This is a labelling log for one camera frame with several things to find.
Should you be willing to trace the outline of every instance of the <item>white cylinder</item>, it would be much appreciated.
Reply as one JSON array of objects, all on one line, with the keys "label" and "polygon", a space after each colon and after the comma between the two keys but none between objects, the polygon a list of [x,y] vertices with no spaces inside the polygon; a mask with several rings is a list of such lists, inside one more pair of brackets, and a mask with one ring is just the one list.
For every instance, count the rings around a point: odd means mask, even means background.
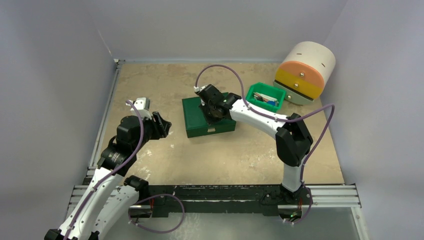
[{"label": "white cylinder", "polygon": [[294,46],[282,63],[290,61],[306,64],[318,71],[324,86],[336,65],[336,58],[330,49],[313,41],[303,41]]}]

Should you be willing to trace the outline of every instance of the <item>green tray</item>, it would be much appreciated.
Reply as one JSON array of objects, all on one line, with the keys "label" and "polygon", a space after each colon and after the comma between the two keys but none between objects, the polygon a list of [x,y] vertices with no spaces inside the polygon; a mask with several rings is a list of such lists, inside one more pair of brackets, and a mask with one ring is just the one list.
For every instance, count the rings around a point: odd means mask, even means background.
[{"label": "green tray", "polygon": [[184,112],[185,132],[188,138],[220,134],[231,132],[236,129],[236,121],[230,119],[222,119],[221,121],[209,125],[199,105],[200,97],[190,97],[182,99],[182,110]]},{"label": "green tray", "polygon": [[[273,106],[273,105],[268,104],[266,102],[256,100],[254,98],[254,93],[265,94],[265,95],[268,95],[270,97],[276,98],[278,100],[278,105]],[[276,113],[281,108],[281,106],[283,105],[283,100],[284,100],[285,96],[286,96],[285,90],[267,85],[267,84],[262,83],[262,82],[258,82],[256,84],[253,84],[252,86],[250,86],[249,92],[247,93],[247,96],[246,96],[246,100],[253,105],[256,105],[260,108],[263,108],[263,109],[266,109],[266,110],[271,111],[273,113]]]}]

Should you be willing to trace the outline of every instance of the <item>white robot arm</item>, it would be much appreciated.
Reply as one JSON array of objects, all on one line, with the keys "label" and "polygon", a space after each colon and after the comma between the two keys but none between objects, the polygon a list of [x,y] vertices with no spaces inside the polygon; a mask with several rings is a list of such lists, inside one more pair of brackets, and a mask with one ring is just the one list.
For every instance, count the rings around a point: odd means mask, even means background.
[{"label": "white robot arm", "polygon": [[275,139],[277,155],[284,163],[282,186],[294,193],[301,188],[301,171],[306,155],[313,143],[305,123],[301,121],[286,123],[277,119],[295,119],[297,114],[291,116],[270,112],[260,107],[255,110],[269,117],[257,114],[250,110],[249,103],[234,93],[224,96],[213,85],[209,84],[194,88],[195,93],[201,98],[200,109],[203,111],[208,124],[214,124],[221,119],[232,119],[255,127]]},{"label": "white robot arm", "polygon": [[[130,176],[124,181],[124,186],[119,188],[115,198],[107,202],[112,191],[137,160],[133,152],[137,150],[139,141],[141,140],[141,148],[149,140],[165,138],[171,127],[171,123],[161,118],[158,112],[150,114],[148,98],[137,98],[133,105],[143,122],[142,139],[140,119],[134,116],[136,112],[132,109],[134,115],[121,120],[116,136],[110,139],[108,147],[101,153],[97,162],[98,168],[74,211],[58,229],[50,229],[44,237],[45,240],[101,240],[130,206],[148,197],[146,194],[149,183],[136,176]],[[127,164],[110,175],[127,160]]]}]

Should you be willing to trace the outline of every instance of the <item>white wall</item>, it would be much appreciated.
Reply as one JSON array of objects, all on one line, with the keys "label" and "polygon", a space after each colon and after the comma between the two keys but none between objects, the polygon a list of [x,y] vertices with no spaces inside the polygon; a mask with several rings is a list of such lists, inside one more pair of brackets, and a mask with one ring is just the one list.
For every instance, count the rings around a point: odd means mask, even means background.
[{"label": "white wall", "polygon": [[114,70],[83,1],[0,1],[1,239],[61,224]]},{"label": "white wall", "polygon": [[90,0],[114,58],[282,61],[323,43],[347,0]]},{"label": "white wall", "polygon": [[349,0],[325,41],[322,95],[344,179],[374,239],[424,239],[424,2]]}]

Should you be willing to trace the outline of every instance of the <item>tabletop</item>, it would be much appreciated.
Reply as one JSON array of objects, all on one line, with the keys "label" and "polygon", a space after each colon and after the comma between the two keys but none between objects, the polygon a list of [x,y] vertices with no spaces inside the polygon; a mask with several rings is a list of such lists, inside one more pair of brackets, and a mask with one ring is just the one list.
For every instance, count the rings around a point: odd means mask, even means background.
[{"label": "tabletop", "polygon": [[[278,184],[284,164],[277,156],[275,140],[260,130],[237,122],[235,131],[187,138],[182,99],[196,97],[193,86],[208,63],[125,63],[122,66],[102,149],[116,135],[123,117],[131,115],[126,100],[150,98],[150,111],[172,122],[169,135],[149,141],[137,154],[127,176],[136,175],[151,185],[237,185]],[[243,80],[245,91],[258,82],[272,85],[278,63],[228,63]],[[213,84],[221,92],[240,95],[241,87],[229,70],[212,67],[199,86]],[[278,114],[301,116],[322,106],[319,99],[310,105],[284,101]],[[304,120],[314,140],[327,121],[323,112]],[[334,143],[327,130],[304,171],[307,184],[344,183]]]}]

